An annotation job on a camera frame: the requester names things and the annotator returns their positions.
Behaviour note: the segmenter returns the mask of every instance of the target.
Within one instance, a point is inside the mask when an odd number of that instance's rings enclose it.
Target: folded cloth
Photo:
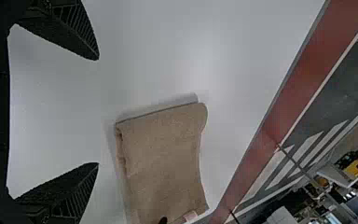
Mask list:
[[[208,209],[200,181],[200,137],[207,109],[177,106],[116,124],[117,168],[131,224],[180,224]]]

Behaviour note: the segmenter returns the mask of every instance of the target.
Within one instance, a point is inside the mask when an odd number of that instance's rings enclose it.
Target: beige towel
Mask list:
[[[200,182],[200,136],[204,104],[182,105],[116,124],[117,166],[131,224],[186,220],[208,209]]]

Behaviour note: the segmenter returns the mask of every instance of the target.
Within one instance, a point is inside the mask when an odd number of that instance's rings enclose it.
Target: white stripe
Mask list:
[[[298,161],[304,155],[304,153],[306,153],[308,151],[310,146],[312,146],[312,144],[319,138],[319,136],[321,136],[322,133],[323,132],[317,133],[317,134],[309,137],[307,140],[305,140],[303,145],[298,149],[298,151],[293,156],[293,159],[295,161]]]
[[[262,198],[261,200],[255,202],[255,203],[252,203],[251,205],[245,207],[244,209],[240,210],[240,212],[236,213],[235,215],[236,215],[237,217],[239,217],[240,215],[242,215],[242,214],[244,214],[244,213],[246,213],[246,212],[252,210],[253,208],[257,207],[258,205],[260,205],[260,204],[262,204],[262,203],[268,201],[269,199],[275,197],[277,194],[279,194],[279,193],[281,193],[281,192],[283,192],[283,191],[285,191],[285,190],[291,188],[291,187],[292,187],[295,183],[297,183],[301,178],[302,178],[302,176],[299,177],[299,178],[297,178],[297,179],[294,180],[293,182],[290,182],[290,183],[287,184],[286,186],[284,186],[284,187],[282,187],[282,188],[280,188],[280,189],[274,191],[273,193],[267,195],[266,197]],[[229,216],[225,223],[228,223],[229,221],[232,221],[232,220],[234,220],[234,218],[233,218],[232,216]]]
[[[348,124],[347,127],[345,127],[345,129],[336,137],[336,139],[333,140],[333,142],[321,153],[321,155],[319,155],[315,161],[312,162],[312,164],[316,163],[317,161],[319,161],[327,152],[330,151],[330,149],[332,147],[334,147],[336,145],[336,143],[342,139],[342,137],[347,134],[354,125],[356,125],[358,122],[358,116],[350,123]]]
[[[296,168],[296,169],[289,175],[289,178],[292,177],[292,176],[294,176],[294,175],[296,175],[296,174],[298,174],[300,171],[301,171],[300,169]]]
[[[298,161],[302,155],[312,146],[312,144],[321,136],[323,132],[317,133],[311,137],[309,137],[307,140],[304,141],[303,145],[297,150],[295,155],[293,156],[293,159],[295,161]],[[272,182],[268,185],[267,189],[277,185],[281,180],[287,175],[287,173],[292,169],[292,167],[295,164],[292,161],[288,161],[281,171],[275,176],[275,178],[272,180]]]
[[[349,51],[351,50],[351,48],[353,47],[353,45],[357,42],[358,40],[358,32],[356,34],[356,36],[354,37],[354,39],[352,40],[352,42],[347,46],[347,48],[345,49],[345,51],[342,53],[342,55],[339,57],[338,61],[336,62],[336,64],[333,66],[333,68],[331,69],[331,71],[329,72],[329,74],[327,75],[327,77],[324,79],[324,82],[322,82],[321,86],[318,88],[318,90],[313,94],[312,98],[310,98],[310,101],[307,103],[307,105],[304,107],[303,111],[301,112],[301,114],[298,116],[298,118],[296,119],[295,123],[293,124],[293,126],[290,128],[289,132],[287,132],[286,136],[283,138],[283,140],[281,141],[281,146],[284,144],[284,142],[287,140],[287,138],[290,136],[290,134],[292,134],[293,129],[297,126],[297,124],[300,122],[300,120],[302,119],[302,117],[304,116],[305,112],[307,112],[307,110],[310,108],[310,105],[312,105],[313,101],[316,99],[316,97],[319,95],[319,93],[321,92],[321,90],[324,88],[324,85],[327,83],[327,81],[330,79],[330,77],[334,74],[334,72],[337,70],[338,66],[341,64],[341,62],[344,60],[344,58],[347,56],[347,54],[349,53]]]
[[[339,124],[337,124],[336,126],[334,126],[330,132],[328,132],[328,134],[318,143],[318,145],[312,150],[312,152],[307,156],[307,158],[305,158],[302,162],[301,162],[301,167],[305,167],[308,162],[310,162],[310,160],[312,160],[312,158],[319,153],[319,151],[322,149],[322,147],[324,147],[326,145],[326,143],[328,141],[330,141],[330,139],[342,128],[342,126],[344,126],[344,124],[347,122],[348,120],[345,120],[343,122],[340,122]]]
[[[290,151],[294,145],[288,147],[285,151]],[[266,167],[264,167],[262,173],[257,177],[257,180],[253,183],[253,185],[249,188],[248,192],[246,193],[245,197],[241,200],[241,203],[253,198],[260,188],[263,186],[264,182],[269,178],[272,172],[281,164],[281,161],[284,158],[284,153],[279,151],[274,154],[274,156],[269,160]]]
[[[272,180],[272,182],[268,185],[268,187],[266,189],[269,189],[269,188],[277,185],[279,182],[281,182],[281,180],[286,176],[287,172],[289,172],[294,165],[295,164],[292,161],[288,161],[283,166],[281,171],[275,176],[274,180]]]

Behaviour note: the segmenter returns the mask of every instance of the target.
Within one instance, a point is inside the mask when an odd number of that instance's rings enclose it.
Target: red stripe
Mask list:
[[[271,159],[358,33],[358,1],[332,0],[264,123],[246,150],[210,223],[224,223]]]

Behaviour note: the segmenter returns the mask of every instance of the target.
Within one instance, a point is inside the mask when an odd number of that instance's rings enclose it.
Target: yellow object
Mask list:
[[[344,169],[348,174],[358,176],[358,159],[353,161],[347,168]]]
[[[324,187],[324,188],[328,186],[328,180],[326,178],[321,177],[321,176],[316,178],[316,182],[318,182],[318,184],[320,186]]]

